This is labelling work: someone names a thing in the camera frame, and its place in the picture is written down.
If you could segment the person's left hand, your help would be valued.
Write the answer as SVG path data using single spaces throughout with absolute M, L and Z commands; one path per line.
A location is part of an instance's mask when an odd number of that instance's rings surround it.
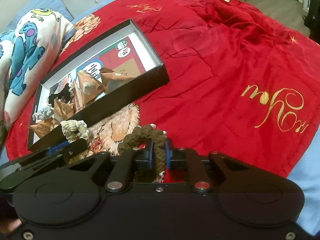
M 3 219 L 0 221 L 0 232 L 7 234 L 14 231 L 22 224 L 20 219 Z

